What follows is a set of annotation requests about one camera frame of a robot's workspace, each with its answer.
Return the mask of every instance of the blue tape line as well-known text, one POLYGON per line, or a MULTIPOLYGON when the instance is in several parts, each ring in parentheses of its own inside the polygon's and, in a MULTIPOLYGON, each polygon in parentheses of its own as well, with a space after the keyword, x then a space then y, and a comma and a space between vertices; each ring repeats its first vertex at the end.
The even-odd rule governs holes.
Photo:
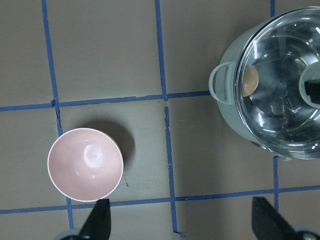
MULTIPOLYGON (((320 190, 320 185, 314 186, 300 186, 300 187, 287 187, 275 189, 262 189, 252 191, 240 191, 230 192, 222 194, 212 195, 194 195, 194 196, 178 196, 178 197, 164 197, 164 198, 153 198, 153 199, 142 199, 142 200, 130 200, 130 201, 116 201, 111 202, 110 206, 129 206, 129 205, 140 205, 140 204, 157 204, 157 203, 169 203, 172 201, 183 202, 183 201, 200 201, 200 200, 213 200, 213 199, 224 199, 224 198, 236 198, 245 196, 256 196, 265 194, 277 193, 292 193, 292 192, 303 192, 303 191, 317 191, 320 190)), ((71 205, 72 209, 89 209, 95 206, 94 203, 71 205)), ((30 212, 45 212, 45 211, 56 211, 56 210, 67 210, 67 206, 45 206, 45 207, 30 207, 30 208, 19 208, 19 209, 3 209, 0 210, 0 214, 15 214, 15 213, 30 213, 30 212)))
POLYGON ((67 206, 29 207, 29 208, 18 208, 18 209, 4 209, 4 210, 0 210, 0 214, 21 214, 21 213, 46 212, 46 211, 66 210, 66 209, 67 209, 67 206))
POLYGON ((17 106, 0 106, 0 112, 17 111, 17 110, 31 110, 31 109, 49 109, 52 108, 52 103, 28 104, 17 106))
POLYGON ((69 197, 65 197, 65 201, 66 201, 66 210, 68 213, 69 228, 74 229, 74 216, 72 213, 71 199, 69 197))
POLYGON ((167 101, 168 97, 167 97, 167 86, 166 86, 164 46, 163 46, 163 40, 162 40, 160 0, 155 0, 154 3, 155 3, 156 34, 157 34, 157 41, 158 41, 161 88, 162 88, 163 99, 167 101))
POLYGON ((177 235, 179 238, 186 238, 186 235, 181 234, 180 232, 173 232, 175 235, 177 235))
POLYGON ((124 102, 136 102, 136 101, 159 100, 159 99, 163 99, 163 96, 160 94, 148 95, 148 96, 125 96, 125 97, 80 100, 80 101, 64 101, 60 103, 60 107, 72 107, 72 106, 104 104, 104 103, 124 103, 124 102))
POLYGON ((244 197, 244 196, 273 194, 274 192, 275 192, 274 189, 263 189, 263 190, 253 190, 253 191, 240 191, 240 192, 212 194, 212 195, 179 196, 175 198, 175 201, 182 202, 182 201, 225 199, 225 198, 235 198, 235 197, 244 197))
POLYGON ((176 211, 176 202, 173 199, 171 202, 171 219, 172 219, 172 228, 173 232, 177 233, 178 232, 178 224, 177 224, 177 211, 176 211))
POLYGON ((169 130, 170 126, 170 116, 169 116, 169 107, 164 107, 165 112, 165 139, 166 139, 166 152, 168 160, 168 169, 169 169, 169 187, 170 187, 170 197, 175 197, 175 184, 174 184, 174 170, 173 170, 173 161, 172 161, 172 148, 171 148, 171 134, 169 130))
MULTIPOLYGON (((130 205, 141 205, 141 204, 159 204, 159 203, 168 203, 170 201, 171 201, 170 197, 130 200, 130 201, 115 201, 115 202, 110 202, 110 206, 117 207, 117 206, 130 206, 130 205)), ((72 209, 91 209, 94 206, 95 206, 94 203, 79 204, 79 205, 72 205, 72 209)))
MULTIPOLYGON (((190 97, 201 97, 210 95, 209 91, 192 91, 192 92, 178 92, 167 94, 168 99, 176 98, 190 98, 190 97)), ((2 106, 0 112, 17 111, 17 110, 30 110, 30 109, 46 109, 55 107, 57 118, 60 119, 60 110, 58 107, 72 107, 72 106, 83 106, 83 105, 94 105, 104 103, 125 103, 125 102, 137 102, 137 101, 148 101, 148 100, 160 100, 163 99, 163 95, 147 95, 147 96, 126 96, 126 97, 115 97, 115 98, 104 98, 104 99, 92 99, 92 100, 80 100, 80 101, 64 101, 58 102, 55 99, 50 103, 40 104, 29 104, 29 105, 17 105, 17 106, 2 106)))
POLYGON ((303 192, 303 191, 314 191, 314 190, 320 190, 320 185, 279 188, 277 192, 292 193, 292 192, 303 192))
POLYGON ((278 157, 273 158, 273 188, 274 192, 274 209, 279 212, 279 183, 278 183, 278 157))
POLYGON ((48 62, 49 62, 49 71, 50 71, 50 77, 51 77, 52 93, 53 93, 53 98, 56 100, 58 98, 58 90, 57 90, 54 58, 53 58, 53 54, 52 54, 51 38, 50 38, 50 31, 49 31, 47 1, 41 0, 41 5, 42 5, 44 35, 45 35, 45 42, 46 42, 46 52, 48 55, 48 62))
POLYGON ((276 0, 270 0, 270 17, 273 18, 276 15, 276 0))
POLYGON ((200 97, 210 95, 209 91, 192 91, 192 92, 179 92, 179 93, 169 93, 167 95, 168 99, 176 98, 189 98, 189 97, 200 97))
MULTIPOLYGON (((63 130, 61 127, 61 120, 60 120, 59 97, 58 97, 58 88, 57 88, 57 81, 56 81, 56 74, 55 74, 54 57, 52 53, 52 45, 51 45, 51 38, 50 38, 47 1, 41 0, 41 6, 42 6, 42 17, 43 17, 43 27, 44 27, 44 35, 45 35, 45 43, 46 43, 46 52, 48 55, 48 64, 49 64, 52 94, 53 94, 52 106, 54 106, 54 109, 55 109, 56 126, 57 126, 58 135, 61 136, 63 134, 63 130)), ((73 213, 72 213, 72 204, 71 204, 71 199, 68 197, 66 197, 66 209, 68 214, 69 228, 73 229, 74 219, 73 219, 73 213)))
POLYGON ((165 139, 166 139, 166 152, 167 152, 167 161, 168 161, 168 170, 169 170, 169 188, 170 188, 170 198, 171 198, 171 219, 172 219, 172 228, 173 232, 178 232, 177 224, 177 213, 176 213, 176 202, 175 202, 175 181, 174 181, 174 169, 172 161, 172 147, 171 147, 171 134, 170 134, 170 115, 169 107, 164 107, 164 122, 165 122, 165 139))

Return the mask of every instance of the gray floor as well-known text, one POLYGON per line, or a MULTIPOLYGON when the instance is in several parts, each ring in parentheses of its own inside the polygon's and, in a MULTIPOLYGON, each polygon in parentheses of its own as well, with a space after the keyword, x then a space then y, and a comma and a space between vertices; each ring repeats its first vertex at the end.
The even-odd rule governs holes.
MULTIPOLYGON (((275 0, 275 13, 318 4, 275 0)), ((229 44, 272 12, 269 0, 1 1, 1 239, 82 226, 93 203, 66 199, 47 172, 52 143, 78 127, 124 155, 111 240, 254 240, 253 196, 320 232, 320 161, 273 160, 208 95, 229 44)))

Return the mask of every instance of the bowl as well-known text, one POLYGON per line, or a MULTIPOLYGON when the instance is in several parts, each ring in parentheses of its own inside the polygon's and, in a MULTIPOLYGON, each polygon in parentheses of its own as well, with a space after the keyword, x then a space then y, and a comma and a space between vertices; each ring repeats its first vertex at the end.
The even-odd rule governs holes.
POLYGON ((63 195, 79 202, 94 202, 116 189, 124 162, 119 146, 109 135, 92 128, 76 128, 53 143, 47 169, 63 195))

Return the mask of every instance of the cooking pot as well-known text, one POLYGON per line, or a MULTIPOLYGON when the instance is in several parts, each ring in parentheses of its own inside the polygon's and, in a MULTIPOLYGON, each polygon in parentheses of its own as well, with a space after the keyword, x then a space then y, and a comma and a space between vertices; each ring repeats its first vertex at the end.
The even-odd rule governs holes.
POLYGON ((239 36, 209 77, 228 125, 279 156, 320 158, 320 7, 276 16, 239 36))

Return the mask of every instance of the pot lid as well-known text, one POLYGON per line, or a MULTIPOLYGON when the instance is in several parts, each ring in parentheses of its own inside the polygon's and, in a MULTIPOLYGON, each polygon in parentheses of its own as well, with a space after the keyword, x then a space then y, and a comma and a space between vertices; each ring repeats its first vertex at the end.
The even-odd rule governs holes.
POLYGON ((234 94, 244 124, 271 151, 320 158, 320 7, 284 13, 251 38, 234 94))

